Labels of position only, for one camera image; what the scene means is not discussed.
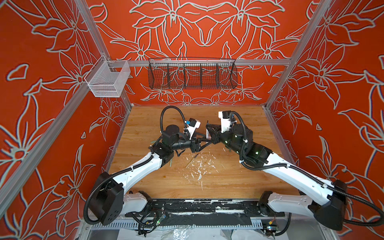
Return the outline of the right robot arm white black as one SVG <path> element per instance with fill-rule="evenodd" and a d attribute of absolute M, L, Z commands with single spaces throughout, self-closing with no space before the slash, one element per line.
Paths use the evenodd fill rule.
<path fill-rule="evenodd" d="M 322 179 L 289 163 L 269 148 L 253 141 L 253 131 L 234 111 L 218 113 L 220 125 L 206 124 L 207 135 L 212 143 L 222 143 L 226 148 L 239 155 L 240 164 L 251 171 L 263 171 L 273 175 L 304 195 L 289 196 L 265 192 L 261 204 L 268 211 L 288 212 L 313 217 L 323 226 L 340 231 L 344 224 L 362 227 L 378 227 L 384 224 L 384 212 L 375 204 L 347 192 L 347 185 L 340 181 Z M 347 199 L 362 203 L 379 214 L 372 222 L 358 222 L 345 218 Z"/>

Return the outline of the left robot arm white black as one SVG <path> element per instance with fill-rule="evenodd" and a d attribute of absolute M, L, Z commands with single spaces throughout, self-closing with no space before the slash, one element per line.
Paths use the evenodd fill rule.
<path fill-rule="evenodd" d="M 176 125 L 164 127 L 164 115 L 167 110 L 179 112 L 183 128 Z M 148 203 L 142 193 L 130 194 L 129 190 L 150 173 L 159 170 L 174 156 L 180 156 L 186 149 L 198 153 L 211 144 L 212 134 L 197 132 L 200 121 L 187 120 L 176 106 L 165 107 L 160 115 L 161 136 L 149 146 L 149 152 L 139 161 L 119 172 L 102 173 L 86 200 L 83 217 L 87 224 L 101 223 L 106 226 L 120 214 L 140 212 Z"/>

